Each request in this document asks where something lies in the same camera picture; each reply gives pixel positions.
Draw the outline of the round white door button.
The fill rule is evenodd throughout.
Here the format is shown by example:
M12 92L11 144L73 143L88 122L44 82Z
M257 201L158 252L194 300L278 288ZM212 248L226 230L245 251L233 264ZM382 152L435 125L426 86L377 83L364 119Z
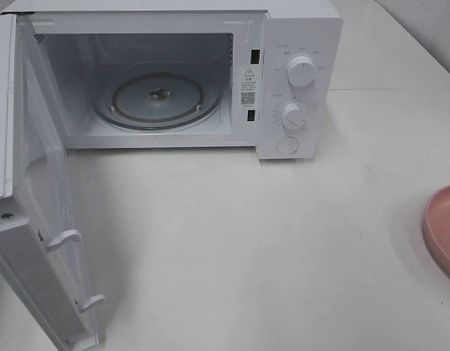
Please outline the round white door button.
M281 154L294 154L299 148L299 142L294 137L283 137L277 141L277 150Z

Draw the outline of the white microwave knob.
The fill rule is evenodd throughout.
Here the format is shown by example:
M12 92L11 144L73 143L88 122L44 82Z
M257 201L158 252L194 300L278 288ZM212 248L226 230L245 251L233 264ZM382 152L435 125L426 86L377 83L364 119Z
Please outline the white microwave knob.
M286 73L289 83L296 87L305 87L315 79L316 61L306 53L292 57L286 64Z
M307 106L297 103L286 104L281 110L282 125L288 130L298 130L305 126L309 118Z

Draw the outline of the white microwave door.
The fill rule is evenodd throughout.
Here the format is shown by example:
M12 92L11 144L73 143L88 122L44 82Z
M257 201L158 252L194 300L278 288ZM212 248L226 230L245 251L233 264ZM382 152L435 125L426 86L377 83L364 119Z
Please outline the white microwave door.
M58 350L99 342L61 108L29 15L0 15L0 272Z

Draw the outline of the pink plate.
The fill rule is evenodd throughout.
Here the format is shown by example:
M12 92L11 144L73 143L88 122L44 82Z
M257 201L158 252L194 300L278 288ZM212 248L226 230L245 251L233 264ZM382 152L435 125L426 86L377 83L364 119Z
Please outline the pink plate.
M430 255L450 278L450 185L439 189L428 200L422 230Z

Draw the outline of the white microwave oven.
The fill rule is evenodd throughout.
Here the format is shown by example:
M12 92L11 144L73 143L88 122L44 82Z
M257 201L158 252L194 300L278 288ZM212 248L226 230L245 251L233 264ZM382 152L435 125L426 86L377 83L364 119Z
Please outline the white microwave oven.
M329 1L14 1L0 15L13 13L29 15L48 36L66 148L247 146L260 159L315 153L343 25ZM311 84L296 88L286 64L300 53L317 70ZM106 67L147 61L229 67L230 86L207 118L177 129L122 128L94 112L94 80ZM303 128L283 127L289 103L307 106ZM283 137L298 140L296 153L277 150Z

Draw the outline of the glass turntable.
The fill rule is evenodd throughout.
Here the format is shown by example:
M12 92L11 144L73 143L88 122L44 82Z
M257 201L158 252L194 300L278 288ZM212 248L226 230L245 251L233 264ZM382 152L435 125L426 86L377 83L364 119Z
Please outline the glass turntable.
M183 61L108 66L94 80L91 105L118 127L163 131L194 124L220 105L229 67Z

